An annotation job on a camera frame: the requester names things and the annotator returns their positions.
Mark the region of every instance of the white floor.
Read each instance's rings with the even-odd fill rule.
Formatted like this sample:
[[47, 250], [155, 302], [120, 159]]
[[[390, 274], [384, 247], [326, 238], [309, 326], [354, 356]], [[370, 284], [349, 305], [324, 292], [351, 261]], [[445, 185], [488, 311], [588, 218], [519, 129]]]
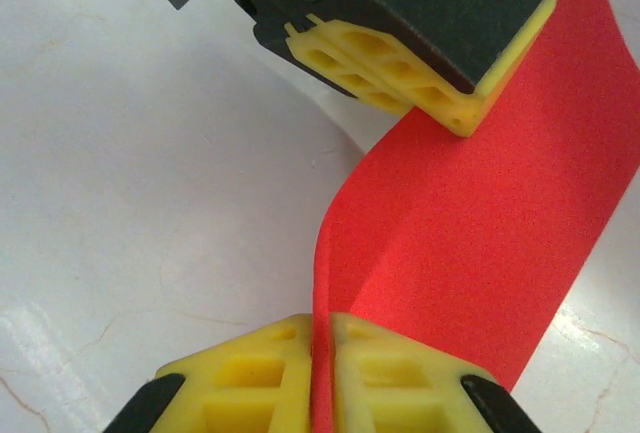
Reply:
[[[612, 3], [640, 59], [640, 0]], [[99, 431], [167, 361], [309, 310], [324, 211], [392, 118], [230, 0], [0, 18], [1, 433]], [[637, 225], [640, 177], [516, 388], [545, 433], [640, 431]]]

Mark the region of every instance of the red fabric strip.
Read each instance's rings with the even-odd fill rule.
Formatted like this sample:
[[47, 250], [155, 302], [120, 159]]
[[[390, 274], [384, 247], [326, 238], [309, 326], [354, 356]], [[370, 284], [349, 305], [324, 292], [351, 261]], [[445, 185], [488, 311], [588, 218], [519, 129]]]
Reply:
[[558, 9], [485, 123], [414, 110], [331, 205], [315, 263], [314, 431], [331, 431], [328, 314], [517, 381], [640, 164], [640, 74], [607, 0]]

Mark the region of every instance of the yellow plastic part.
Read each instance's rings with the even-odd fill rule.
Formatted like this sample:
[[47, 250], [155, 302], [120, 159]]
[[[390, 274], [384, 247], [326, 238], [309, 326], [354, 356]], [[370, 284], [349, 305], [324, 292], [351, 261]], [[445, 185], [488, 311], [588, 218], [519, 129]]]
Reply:
[[152, 433], [309, 433], [311, 317], [299, 315], [160, 370], [186, 377]]
[[486, 371], [347, 314], [334, 314], [336, 433], [492, 433], [465, 393]]
[[461, 137], [471, 136], [502, 93], [551, 16], [557, 0], [543, 0], [472, 94], [463, 94], [392, 35], [341, 20], [299, 33], [285, 26], [299, 62], [361, 101], [396, 115], [418, 106]]

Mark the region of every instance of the screw hole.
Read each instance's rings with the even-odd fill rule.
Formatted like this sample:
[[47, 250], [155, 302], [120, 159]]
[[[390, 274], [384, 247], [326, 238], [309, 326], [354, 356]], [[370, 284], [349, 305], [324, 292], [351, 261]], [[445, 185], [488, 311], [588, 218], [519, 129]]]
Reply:
[[251, 18], [255, 18], [258, 15], [258, 8], [251, 0], [238, 0], [240, 2], [240, 8], [242, 8], [247, 15]]
[[272, 340], [284, 341], [284, 340], [293, 340], [296, 337], [296, 329], [293, 327], [286, 327], [281, 330], [275, 331], [271, 335]]
[[363, 330], [355, 325], [347, 326], [347, 333], [354, 340], [372, 340], [376, 337], [370, 331]]

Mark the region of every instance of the hexagonal cutout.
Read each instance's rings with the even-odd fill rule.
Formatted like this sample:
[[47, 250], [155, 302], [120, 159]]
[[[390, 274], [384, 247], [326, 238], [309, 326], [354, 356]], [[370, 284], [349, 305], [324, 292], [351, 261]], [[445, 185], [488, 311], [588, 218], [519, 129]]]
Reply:
[[351, 88], [366, 88], [373, 86], [367, 80], [362, 78], [360, 75], [343, 75], [340, 77], [345, 84], [349, 85]]
[[433, 106], [451, 106], [453, 100], [445, 95], [440, 88], [425, 86], [413, 90], [425, 103]]
[[331, 70], [342, 66], [333, 56], [328, 55], [322, 50], [311, 50], [307, 57], [309, 58], [309, 66]]
[[350, 31], [342, 38], [363, 55], [382, 56], [396, 52], [386, 41], [363, 31]]
[[382, 70], [395, 80], [415, 80], [422, 76], [422, 73], [411, 66], [406, 61], [392, 61], [382, 65]]

